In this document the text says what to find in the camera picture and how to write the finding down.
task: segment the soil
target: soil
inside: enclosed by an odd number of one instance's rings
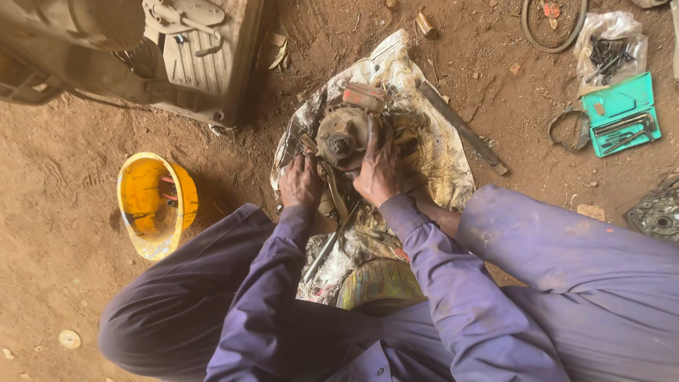
[[[478,135],[497,142],[494,149],[511,169],[497,175],[464,142],[477,185],[498,184],[573,210],[597,205],[607,221],[626,226],[622,214],[679,164],[669,7],[590,4],[590,12],[630,11],[643,23],[663,131],[657,142],[599,159],[589,146],[575,154],[550,146],[545,134],[555,113],[575,100],[572,49],[537,52],[523,38],[517,2],[490,4],[397,0],[390,9],[381,1],[269,0],[263,28],[289,38],[290,66],[268,71],[272,47],[262,47],[241,122],[221,137],[164,111],[120,110],[69,95],[41,107],[0,104],[0,347],[14,355],[0,357],[3,380],[26,381],[20,375],[27,373],[33,381],[152,381],[120,370],[96,345],[104,305],[152,265],[136,254],[120,220],[115,190],[120,165],[133,153],[151,151],[193,175],[200,209],[185,241],[243,203],[260,205],[275,219],[270,169],[300,99],[397,29],[414,31],[420,7],[441,37],[429,41],[419,35],[410,57],[431,80],[435,72],[428,59],[433,60],[439,80],[445,80],[439,82],[441,93]],[[544,44],[558,44],[575,23],[579,2],[559,4],[556,32],[545,18],[531,17],[531,23],[542,24],[532,30]],[[520,65],[516,75],[509,71],[514,64]],[[574,131],[576,122],[569,124],[560,134]],[[490,268],[500,285],[517,283]],[[79,349],[59,344],[63,329],[79,333]]]

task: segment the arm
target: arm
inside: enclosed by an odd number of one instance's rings
[[[298,156],[286,167],[280,180],[285,210],[236,292],[206,382],[282,381],[288,375],[285,333],[320,201],[315,162]]]
[[[483,262],[443,234],[401,194],[402,175],[391,129],[378,148],[377,124],[354,188],[380,208],[404,242],[434,325],[453,355],[450,371],[463,381],[567,381],[547,335],[493,282]]]

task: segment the wire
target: wire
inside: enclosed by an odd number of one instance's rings
[[[578,37],[578,34],[580,34],[580,31],[583,30],[583,26],[585,25],[585,15],[587,14],[587,0],[582,0],[582,6],[580,8],[580,18],[578,19],[578,24],[575,26],[573,29],[573,32],[570,33],[570,36],[564,42],[563,44],[559,45],[556,48],[547,48],[542,45],[540,45],[535,39],[533,38],[533,35],[530,34],[530,29],[528,28],[528,6],[530,5],[531,0],[524,0],[524,6],[523,10],[521,11],[521,29],[524,31],[524,35],[526,36],[526,40],[528,40],[528,43],[533,46],[533,48],[544,52],[544,53],[559,53],[563,52],[570,46],[570,44],[573,44],[575,39]]]

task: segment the metal disc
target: metal disc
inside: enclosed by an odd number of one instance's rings
[[[59,332],[59,342],[67,349],[77,349],[82,343],[78,333],[68,329]]]

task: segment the plastic bag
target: plastic bag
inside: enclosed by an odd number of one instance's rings
[[[611,12],[607,14],[588,13],[583,30],[578,36],[574,54],[578,58],[578,77],[582,79],[579,95],[597,90],[597,86],[613,85],[632,78],[646,71],[648,56],[648,37],[642,34],[643,26],[634,20],[629,12]],[[620,40],[631,58],[621,59],[611,66],[617,66],[612,76],[598,73],[593,64],[592,37],[596,39]],[[604,69],[606,61],[599,66]]]

